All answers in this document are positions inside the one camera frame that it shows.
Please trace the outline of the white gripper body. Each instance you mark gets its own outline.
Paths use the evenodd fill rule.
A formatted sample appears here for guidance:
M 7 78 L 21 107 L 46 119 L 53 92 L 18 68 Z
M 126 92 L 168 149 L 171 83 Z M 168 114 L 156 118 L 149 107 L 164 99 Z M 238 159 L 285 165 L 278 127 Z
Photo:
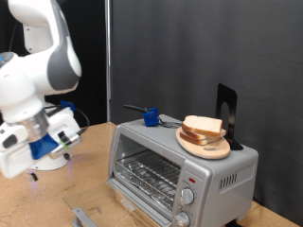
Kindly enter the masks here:
M 0 171 L 12 179 L 28 170 L 65 166 L 63 155 L 80 143 L 80 127 L 72 112 L 48 117 L 44 112 L 22 124 L 1 125 Z

